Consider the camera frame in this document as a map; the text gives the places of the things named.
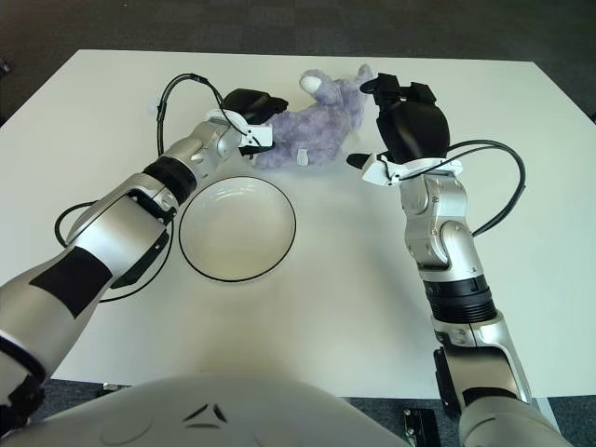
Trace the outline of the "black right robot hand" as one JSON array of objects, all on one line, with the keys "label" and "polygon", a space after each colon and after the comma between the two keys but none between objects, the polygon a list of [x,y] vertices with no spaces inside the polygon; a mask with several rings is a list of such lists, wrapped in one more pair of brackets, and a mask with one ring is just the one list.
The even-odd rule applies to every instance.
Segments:
[{"label": "black right robot hand", "polygon": [[403,165],[423,158],[444,158],[450,146],[448,122],[426,84],[404,87],[392,74],[379,74],[360,85],[378,106],[376,125],[387,161]]}]

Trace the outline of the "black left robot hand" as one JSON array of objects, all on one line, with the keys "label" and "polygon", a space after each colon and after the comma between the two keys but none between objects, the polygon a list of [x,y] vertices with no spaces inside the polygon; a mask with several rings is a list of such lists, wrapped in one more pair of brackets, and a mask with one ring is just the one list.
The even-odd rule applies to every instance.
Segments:
[{"label": "black left robot hand", "polygon": [[270,120],[285,112],[288,105],[282,98],[254,89],[237,88],[224,97],[224,118],[241,135],[239,149],[242,155],[251,156],[275,148]]}]

